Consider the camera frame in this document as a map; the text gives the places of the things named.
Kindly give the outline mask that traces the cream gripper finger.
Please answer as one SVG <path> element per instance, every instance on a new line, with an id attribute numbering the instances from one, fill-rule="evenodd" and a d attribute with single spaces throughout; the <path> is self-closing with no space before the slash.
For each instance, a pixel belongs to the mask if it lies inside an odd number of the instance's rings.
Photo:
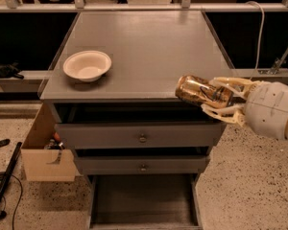
<path id="1" fill-rule="evenodd" d="M 235 104 L 225 108 L 214 108 L 203 103 L 201 108 L 208 116 L 227 124 L 239 125 L 240 127 L 246 125 L 245 114 L 243 111 L 244 106 L 242 104 Z"/>
<path id="2" fill-rule="evenodd" d="M 231 91 L 235 96 L 238 96 L 246 100 L 251 92 L 258 87 L 260 81 L 252 81 L 243 78 L 227 78 L 227 77 L 217 77 L 208 82 L 215 87 L 225 87 L 225 89 Z"/>

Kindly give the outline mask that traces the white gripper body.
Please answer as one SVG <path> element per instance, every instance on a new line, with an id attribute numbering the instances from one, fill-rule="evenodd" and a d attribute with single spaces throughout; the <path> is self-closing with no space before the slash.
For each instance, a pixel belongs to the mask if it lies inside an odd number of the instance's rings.
<path id="1" fill-rule="evenodd" d="M 247 98 L 244 113 L 254 133 L 288 140 L 288 85 L 264 81 Z"/>

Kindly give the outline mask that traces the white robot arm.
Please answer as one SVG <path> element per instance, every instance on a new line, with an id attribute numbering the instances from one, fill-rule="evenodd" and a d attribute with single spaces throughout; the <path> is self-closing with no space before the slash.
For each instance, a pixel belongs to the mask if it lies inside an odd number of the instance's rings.
<path id="1" fill-rule="evenodd" d="M 228 124 L 249 128 L 257 135 L 288 140 L 288 85 L 278 81 L 223 77 L 209 83 L 225 87 L 245 102 L 224 108 L 203 103 L 201 108 L 205 114 Z"/>

